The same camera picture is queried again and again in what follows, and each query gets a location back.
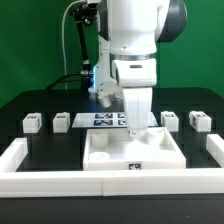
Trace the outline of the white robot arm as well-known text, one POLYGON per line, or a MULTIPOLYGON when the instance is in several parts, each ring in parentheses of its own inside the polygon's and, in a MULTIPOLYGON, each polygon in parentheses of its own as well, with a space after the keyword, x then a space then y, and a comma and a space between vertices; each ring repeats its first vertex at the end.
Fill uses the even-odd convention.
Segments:
POLYGON ((96 9, 99 59, 89 93, 102 106, 123 101, 132 137, 144 133, 157 84, 156 44, 171 42, 184 30, 184 0, 87 0, 96 9))

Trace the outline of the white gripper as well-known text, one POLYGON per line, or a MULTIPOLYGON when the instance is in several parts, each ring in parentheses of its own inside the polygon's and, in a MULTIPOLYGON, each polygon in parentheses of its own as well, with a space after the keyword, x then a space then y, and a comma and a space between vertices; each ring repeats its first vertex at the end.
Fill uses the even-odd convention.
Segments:
POLYGON ((156 60, 113 60, 112 76, 122 91, 129 135, 136 137, 148 128, 152 87, 157 83, 156 60))

